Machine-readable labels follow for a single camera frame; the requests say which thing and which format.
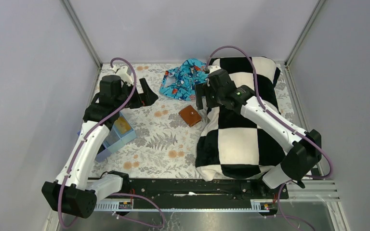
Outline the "brown leather card holder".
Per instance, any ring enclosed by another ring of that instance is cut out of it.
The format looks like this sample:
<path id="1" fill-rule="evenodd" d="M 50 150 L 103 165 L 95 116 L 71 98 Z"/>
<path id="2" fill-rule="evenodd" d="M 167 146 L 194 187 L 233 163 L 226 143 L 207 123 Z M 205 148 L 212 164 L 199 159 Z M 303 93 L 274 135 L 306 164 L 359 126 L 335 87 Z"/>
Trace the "brown leather card holder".
<path id="1" fill-rule="evenodd" d="M 201 115 L 191 105 L 183 108 L 178 114 L 189 127 L 193 127 L 202 120 Z"/>

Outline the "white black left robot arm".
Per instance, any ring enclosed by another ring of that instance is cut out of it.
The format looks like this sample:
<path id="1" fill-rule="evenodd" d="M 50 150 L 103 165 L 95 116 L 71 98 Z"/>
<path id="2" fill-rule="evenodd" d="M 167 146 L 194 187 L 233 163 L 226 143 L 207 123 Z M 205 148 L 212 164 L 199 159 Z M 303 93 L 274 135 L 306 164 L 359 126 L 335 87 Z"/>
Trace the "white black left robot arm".
<path id="1" fill-rule="evenodd" d="M 41 192 L 52 210 L 88 218 L 97 202 L 113 193 L 119 198 L 130 193 L 128 174 L 112 171 L 91 185 L 88 178 L 104 140 L 120 117 L 120 110 L 151 106 L 158 99 L 145 78 L 138 81 L 142 93 L 138 93 L 134 83 L 123 80 L 121 74 L 101 79 L 100 91 L 85 110 L 79 138 L 68 161 L 53 182 L 46 181 L 42 186 Z"/>

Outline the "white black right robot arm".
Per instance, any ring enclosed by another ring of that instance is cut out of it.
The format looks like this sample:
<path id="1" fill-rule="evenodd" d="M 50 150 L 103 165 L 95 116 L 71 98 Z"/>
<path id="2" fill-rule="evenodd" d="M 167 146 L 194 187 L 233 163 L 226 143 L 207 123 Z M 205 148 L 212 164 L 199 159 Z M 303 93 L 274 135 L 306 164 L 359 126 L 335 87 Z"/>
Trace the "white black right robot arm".
<path id="1" fill-rule="evenodd" d="M 257 192 L 271 197 L 276 188 L 300 181 L 322 158 L 321 135 L 291 124 L 253 86 L 211 68 L 206 83 L 195 87 L 197 108 L 208 108 L 209 124 L 197 143 L 195 166 L 206 181 L 219 173 L 233 179 L 262 179 Z"/>

